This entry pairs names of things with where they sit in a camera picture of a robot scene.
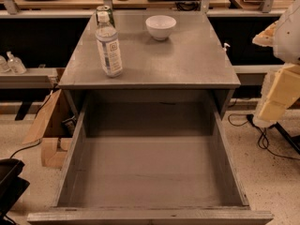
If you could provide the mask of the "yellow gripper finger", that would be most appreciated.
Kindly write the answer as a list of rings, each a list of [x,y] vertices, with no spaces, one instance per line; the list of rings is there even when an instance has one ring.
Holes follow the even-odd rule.
[[[300,98],[300,66],[286,63],[278,71],[270,71],[264,78],[261,94],[253,122],[259,128],[268,128]]]
[[[252,43],[262,47],[272,47],[274,42],[274,35],[277,27],[277,22],[273,22],[266,27],[261,33],[252,39]]]

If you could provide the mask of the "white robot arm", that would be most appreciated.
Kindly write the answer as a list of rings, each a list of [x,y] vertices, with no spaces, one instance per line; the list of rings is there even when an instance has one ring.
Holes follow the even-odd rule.
[[[254,125],[268,128],[300,98],[300,0],[294,0],[280,18],[252,42],[271,47],[274,56],[284,62],[278,71],[265,76],[262,97],[254,113]]]

